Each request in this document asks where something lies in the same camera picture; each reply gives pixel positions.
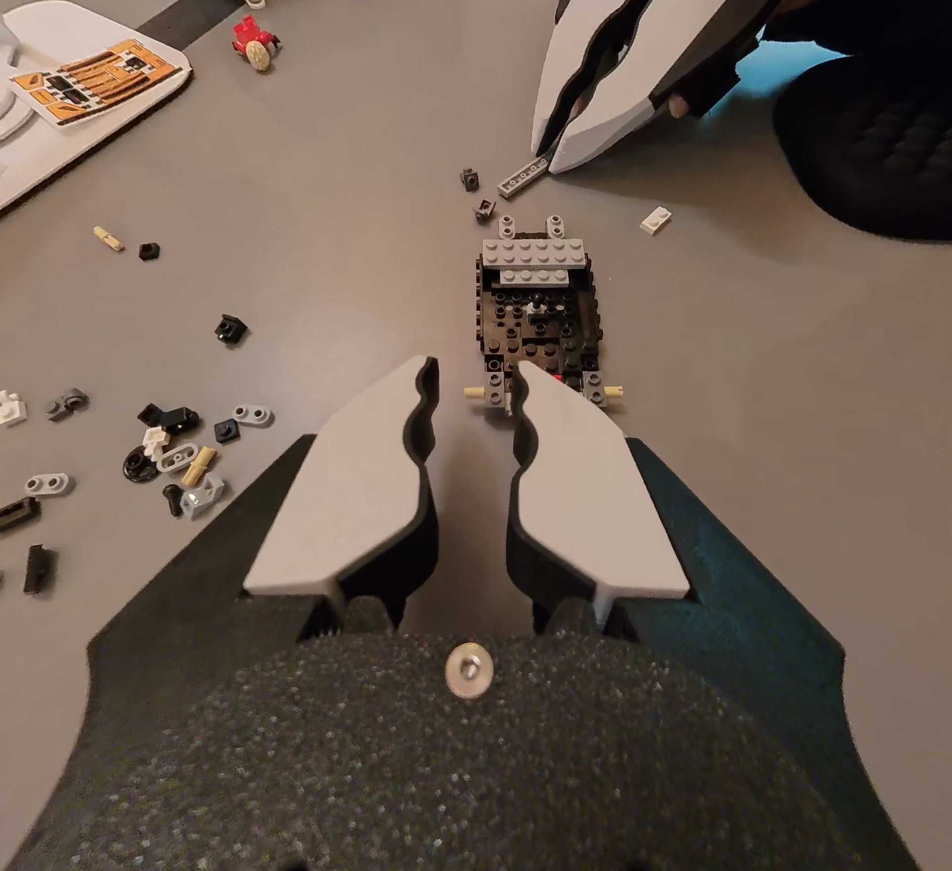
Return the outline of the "toy brick car chassis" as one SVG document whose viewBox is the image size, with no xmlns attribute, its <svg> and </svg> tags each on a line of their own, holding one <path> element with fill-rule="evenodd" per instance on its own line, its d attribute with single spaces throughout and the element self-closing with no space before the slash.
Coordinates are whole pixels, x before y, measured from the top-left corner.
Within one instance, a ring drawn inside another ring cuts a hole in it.
<svg viewBox="0 0 952 871">
<path fill-rule="evenodd" d="M 558 215 L 536 233 L 518 231 L 505 216 L 498 234 L 482 241 L 475 329 L 483 383 L 466 387 L 464 396 L 486 409 L 511 413 L 518 362 L 536 365 L 601 409 L 624 396 L 601 373 L 603 330 L 589 253 Z"/>
</svg>

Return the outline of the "black toy brick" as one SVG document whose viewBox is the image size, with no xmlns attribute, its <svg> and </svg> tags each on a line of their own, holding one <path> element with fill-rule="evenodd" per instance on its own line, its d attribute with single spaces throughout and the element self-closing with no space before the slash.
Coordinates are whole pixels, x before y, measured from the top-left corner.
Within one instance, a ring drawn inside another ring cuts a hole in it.
<svg viewBox="0 0 952 871">
<path fill-rule="evenodd" d="M 32 544 L 27 558 L 23 593 L 41 596 L 53 589 L 58 568 L 59 553 L 43 544 Z"/>
</svg>

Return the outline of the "pile of small toy bricks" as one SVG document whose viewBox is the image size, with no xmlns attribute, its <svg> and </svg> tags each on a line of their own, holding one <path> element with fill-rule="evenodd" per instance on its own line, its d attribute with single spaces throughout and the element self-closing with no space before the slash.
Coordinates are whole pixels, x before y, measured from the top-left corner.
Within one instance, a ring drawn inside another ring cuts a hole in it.
<svg viewBox="0 0 952 871">
<path fill-rule="evenodd" d="M 165 478 L 162 494 L 173 517 L 195 520 L 226 493 L 227 484 L 215 470 L 221 448 L 237 441 L 245 428 L 268 427 L 273 414 L 263 405 L 238 404 L 212 426 L 211 446 L 185 439 L 202 424 L 199 414 L 189 407 L 163 410 L 150 403 L 138 419 L 145 432 L 141 443 L 125 456 L 123 477 L 132 484 Z"/>
</svg>

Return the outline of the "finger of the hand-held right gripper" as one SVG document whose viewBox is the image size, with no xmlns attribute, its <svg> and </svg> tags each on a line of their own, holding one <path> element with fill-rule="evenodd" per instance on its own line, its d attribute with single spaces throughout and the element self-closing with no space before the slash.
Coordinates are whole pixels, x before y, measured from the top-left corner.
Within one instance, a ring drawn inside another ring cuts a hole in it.
<svg viewBox="0 0 952 871">
<path fill-rule="evenodd" d="M 655 112 L 651 94 L 726 1 L 651 0 L 626 55 L 565 128 L 550 161 L 551 173 L 587 163 L 647 123 Z"/>
<path fill-rule="evenodd" d="M 549 150 L 568 123 L 580 93 L 594 79 L 609 24 L 632 0 L 560 0 L 541 70 L 531 149 Z"/>
</svg>

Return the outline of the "red toy minifigure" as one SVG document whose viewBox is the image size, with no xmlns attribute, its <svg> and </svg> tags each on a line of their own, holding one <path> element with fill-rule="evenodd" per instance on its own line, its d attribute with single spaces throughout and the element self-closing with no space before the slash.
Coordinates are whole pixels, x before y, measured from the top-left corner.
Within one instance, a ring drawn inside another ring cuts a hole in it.
<svg viewBox="0 0 952 871">
<path fill-rule="evenodd" d="M 232 46 L 260 74 L 268 72 L 274 54 L 282 50 L 280 40 L 248 15 L 233 28 Z"/>
</svg>

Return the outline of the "long light grey brick plate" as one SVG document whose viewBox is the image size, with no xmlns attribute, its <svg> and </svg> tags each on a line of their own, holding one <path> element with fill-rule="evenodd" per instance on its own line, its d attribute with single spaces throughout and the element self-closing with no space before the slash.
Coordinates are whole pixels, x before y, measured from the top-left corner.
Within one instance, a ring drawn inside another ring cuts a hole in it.
<svg viewBox="0 0 952 871">
<path fill-rule="evenodd" d="M 551 156 L 551 152 L 542 154 L 498 183 L 499 196 L 510 200 L 544 177 L 549 172 Z"/>
</svg>

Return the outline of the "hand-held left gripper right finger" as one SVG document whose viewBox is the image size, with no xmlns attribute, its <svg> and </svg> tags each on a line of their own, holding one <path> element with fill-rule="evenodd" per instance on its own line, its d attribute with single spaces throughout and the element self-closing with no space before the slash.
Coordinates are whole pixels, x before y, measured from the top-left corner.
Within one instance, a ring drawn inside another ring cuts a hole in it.
<svg viewBox="0 0 952 871">
<path fill-rule="evenodd" d="M 513 372 L 507 571 L 545 611 L 589 602 L 603 626 L 619 599 L 680 601 L 689 581 L 623 431 L 536 365 Z"/>
</svg>

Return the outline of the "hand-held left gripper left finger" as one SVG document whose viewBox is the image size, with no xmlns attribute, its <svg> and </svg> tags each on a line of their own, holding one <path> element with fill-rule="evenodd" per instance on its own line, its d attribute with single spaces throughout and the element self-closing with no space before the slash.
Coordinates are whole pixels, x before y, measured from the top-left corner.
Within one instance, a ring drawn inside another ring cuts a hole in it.
<svg viewBox="0 0 952 871">
<path fill-rule="evenodd" d="M 415 356 L 321 428 L 244 579 L 253 595 L 319 595 L 339 616 L 373 596 L 393 619 L 433 573 L 438 521 L 425 462 L 439 401 Z"/>
</svg>

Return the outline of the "sticker sheet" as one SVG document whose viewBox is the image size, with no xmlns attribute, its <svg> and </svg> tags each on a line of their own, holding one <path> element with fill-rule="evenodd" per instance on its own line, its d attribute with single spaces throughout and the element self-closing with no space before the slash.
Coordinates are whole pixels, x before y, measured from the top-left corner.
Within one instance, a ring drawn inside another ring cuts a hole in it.
<svg viewBox="0 0 952 871">
<path fill-rule="evenodd" d="M 126 39 L 54 71 L 14 74 L 7 81 L 48 124 L 65 126 L 104 113 L 182 72 L 137 39 Z"/>
</svg>

